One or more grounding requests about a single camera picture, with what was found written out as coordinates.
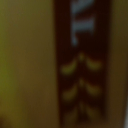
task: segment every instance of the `yellow wall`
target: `yellow wall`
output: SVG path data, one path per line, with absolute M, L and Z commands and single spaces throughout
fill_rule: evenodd
M 0 39 L 1 45 L 6 47 L 0 47 L 2 113 L 10 117 L 14 128 L 29 128 L 28 124 L 33 128 L 59 128 L 52 0 L 5 1 L 6 22 L 2 24 L 6 26 L 7 35 Z M 124 0 L 113 1 L 109 120 L 98 128 L 122 128 L 128 48 L 127 7 Z
M 25 107 L 18 93 L 18 83 L 8 54 L 6 1 L 0 1 L 0 117 L 5 128 L 29 128 Z

